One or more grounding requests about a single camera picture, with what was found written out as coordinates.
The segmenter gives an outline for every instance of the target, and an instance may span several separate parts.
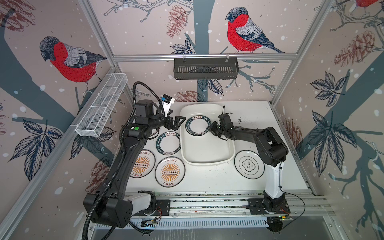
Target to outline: metal rail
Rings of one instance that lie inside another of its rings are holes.
[[[236,53],[236,54],[185,54],[185,55],[114,55],[113,61],[138,62],[138,61],[173,61],[174,58],[237,58],[238,60],[295,60],[297,53]]]

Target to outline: white tabletop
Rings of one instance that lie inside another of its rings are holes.
[[[225,105],[225,110],[227,113],[230,113],[234,126],[253,129],[273,127],[286,143],[267,101],[231,101],[215,103],[221,106]],[[175,117],[176,115],[179,115],[181,109],[189,104],[197,103],[174,103],[171,106],[171,109],[173,110],[171,116]],[[169,130],[164,127],[160,128],[160,134],[167,131]],[[144,149],[154,153],[156,157],[155,167],[145,177],[137,179],[130,177],[126,189],[127,193],[148,190],[156,193],[169,194],[223,194],[257,191],[264,190],[265,188],[265,175],[254,180],[243,177],[236,170],[234,159],[213,166],[193,166],[184,161],[185,176],[183,180],[174,187],[163,187],[159,185],[155,179],[155,170],[157,164],[162,159],[169,156],[160,154],[156,150],[155,142],[156,139],[148,140],[144,147]],[[251,150],[258,153],[255,144],[245,141],[235,141],[236,153],[242,150]],[[182,160],[181,151],[172,156]],[[283,190],[308,189],[291,152],[289,152],[286,157],[281,177]]]

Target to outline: black cable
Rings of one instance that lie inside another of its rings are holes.
[[[120,156],[120,160],[119,160],[119,163],[115,169],[115,172],[112,174],[111,178],[109,179],[107,185],[105,186],[104,190],[102,191],[101,194],[99,194],[97,197],[96,197],[96,200],[95,202],[93,203],[90,211],[88,212],[88,215],[87,215],[87,218],[85,219],[85,223],[84,223],[84,228],[83,228],[83,234],[82,234],[82,240],[88,240],[88,228],[89,228],[89,224],[91,222],[91,217],[95,211],[95,209],[99,206],[101,200],[103,199],[103,197],[106,195],[106,193],[108,192],[108,189],[111,187],[111,184],[112,182],[115,180],[116,178],[116,175],[119,173],[120,171],[120,168],[123,164],[123,161],[124,161],[124,158],[125,158],[125,155],[126,155],[126,151],[125,151],[125,143],[124,143],[124,140],[122,138],[122,135],[123,135],[123,132],[124,132],[124,129],[128,126],[128,124],[131,123],[131,120],[133,121],[133,116],[135,114],[135,111],[136,111],[136,107],[135,107],[135,104],[136,104],[136,86],[140,84],[142,86],[144,86],[145,88],[147,88],[152,94],[153,96],[155,96],[155,98],[159,101],[159,105],[160,105],[160,112],[162,113],[162,119],[165,118],[165,112],[164,112],[164,108],[163,108],[163,105],[161,103],[161,99],[157,96],[157,94],[150,88],[148,87],[145,83],[142,83],[142,82],[135,82],[133,84],[133,88],[132,88],[132,98],[133,98],[133,106],[132,106],[132,112],[127,120],[127,122],[124,124],[124,126],[121,128],[120,130],[120,133],[119,133],[119,141],[120,141],[120,153],[121,153],[121,156]],[[102,238],[102,240],[106,240],[112,233],[112,231],[115,229],[115,227],[111,227],[111,229],[108,231],[108,233]]]
[[[280,163],[280,166],[279,166],[279,188],[280,188],[280,190],[282,191],[282,192],[284,192],[281,188],[281,170],[282,170],[283,168],[281,167],[281,163]],[[289,192],[284,192],[284,193],[286,193],[286,194],[291,194],[291,195],[293,195],[293,196],[295,196],[295,197],[298,197],[302,202],[303,202],[303,204],[304,204],[304,210],[303,210],[303,212],[297,217],[297,218],[295,218],[295,219],[293,219],[292,220],[292,222],[290,222],[290,223],[288,223],[287,225],[285,225],[281,230],[283,230],[283,229],[285,229],[288,225],[290,225],[291,223],[293,223],[296,219],[298,219],[299,217],[301,217],[303,214],[304,214],[304,212],[305,212],[305,202],[299,197],[299,196],[297,196],[297,195],[295,195],[295,194],[293,194],[293,193],[289,193]]]

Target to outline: white serving tray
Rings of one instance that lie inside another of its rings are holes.
[[[186,121],[180,127],[181,155],[191,165],[208,166],[227,162],[235,156],[235,143],[222,140],[210,132],[202,136],[193,136],[185,129],[187,120],[196,115],[208,117],[211,122],[217,121],[223,107],[213,103],[188,105],[181,109],[180,115]]]

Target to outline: plate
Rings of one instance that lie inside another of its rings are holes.
[[[193,136],[201,136],[209,130],[207,127],[211,125],[211,120],[203,115],[197,115],[189,118],[185,124],[187,132]]]
[[[131,172],[131,177],[140,178],[148,175],[155,166],[155,155],[149,150],[143,149],[136,159]]]
[[[260,156],[249,150],[244,150],[236,154],[235,167],[241,175],[249,179],[261,177],[265,169]]]
[[[185,165],[177,157],[164,158],[156,167],[156,181],[163,187],[174,187],[183,180]]]
[[[180,151],[180,134],[177,132],[165,132],[156,140],[156,149],[163,155],[173,155]]]

